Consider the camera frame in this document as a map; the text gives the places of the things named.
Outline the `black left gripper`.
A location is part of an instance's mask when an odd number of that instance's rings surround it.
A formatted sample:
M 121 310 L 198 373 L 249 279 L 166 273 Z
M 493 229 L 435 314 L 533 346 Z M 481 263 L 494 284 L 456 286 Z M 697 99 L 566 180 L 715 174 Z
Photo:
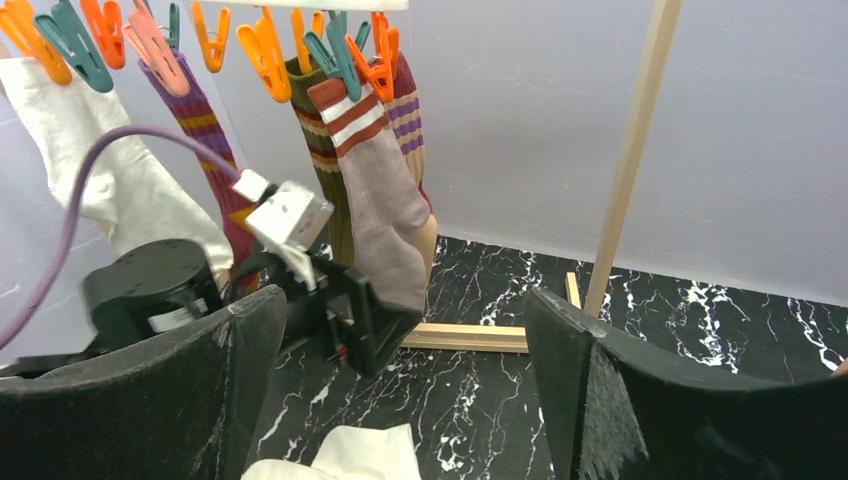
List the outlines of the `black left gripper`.
M 317 286 L 310 291 L 283 259 L 263 251 L 231 274 L 231 299 L 247 295 L 239 284 L 260 272 L 287 298 L 287 326 L 279 353 L 311 346 L 329 363 L 347 365 L 360 376 L 379 374 L 406 337 L 422 322 L 420 311 L 378 299 L 367 276 L 311 252 Z

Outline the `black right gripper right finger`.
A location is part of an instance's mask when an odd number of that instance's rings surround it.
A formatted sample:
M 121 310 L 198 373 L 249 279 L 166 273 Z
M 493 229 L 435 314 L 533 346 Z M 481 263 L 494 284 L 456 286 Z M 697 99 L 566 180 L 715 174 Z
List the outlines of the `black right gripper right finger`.
M 529 355 L 559 479 L 843 479 L 847 379 L 698 364 L 537 288 Z

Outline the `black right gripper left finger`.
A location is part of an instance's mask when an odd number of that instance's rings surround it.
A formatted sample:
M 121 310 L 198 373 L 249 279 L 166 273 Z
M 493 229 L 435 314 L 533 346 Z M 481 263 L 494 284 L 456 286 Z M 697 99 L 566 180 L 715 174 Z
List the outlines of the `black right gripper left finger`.
M 5 479 L 237 479 L 286 325 L 265 287 L 129 347 L 1 384 Z

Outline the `grey sock with red stripes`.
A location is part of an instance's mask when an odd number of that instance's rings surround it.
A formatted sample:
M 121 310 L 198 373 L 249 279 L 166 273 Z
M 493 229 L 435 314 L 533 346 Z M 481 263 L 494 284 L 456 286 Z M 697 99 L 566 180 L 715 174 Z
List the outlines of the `grey sock with red stripes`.
M 334 145 L 347 190 L 354 266 L 377 297 L 422 313 L 428 285 L 424 234 L 430 209 L 414 183 L 383 103 L 373 89 L 348 97 L 327 79 L 307 90 Z

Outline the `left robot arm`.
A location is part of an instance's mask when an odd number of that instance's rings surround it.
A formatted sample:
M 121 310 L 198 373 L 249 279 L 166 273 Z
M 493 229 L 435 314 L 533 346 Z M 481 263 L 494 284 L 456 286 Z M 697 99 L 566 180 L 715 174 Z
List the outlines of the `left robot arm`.
M 287 327 L 280 354 L 311 344 L 327 361 L 375 376 L 421 323 L 421 312 L 379 300 L 367 276 L 353 267 L 315 253 L 309 258 L 315 290 L 270 252 L 249 257 L 235 279 L 265 272 L 270 284 L 284 290 Z M 89 346 L 80 353 L 20 357 L 2 367 L 2 376 L 37 378 L 199 320 L 246 295 L 239 289 L 220 293 L 202 248 L 178 239 L 135 248 L 93 271 L 82 293 L 96 330 Z

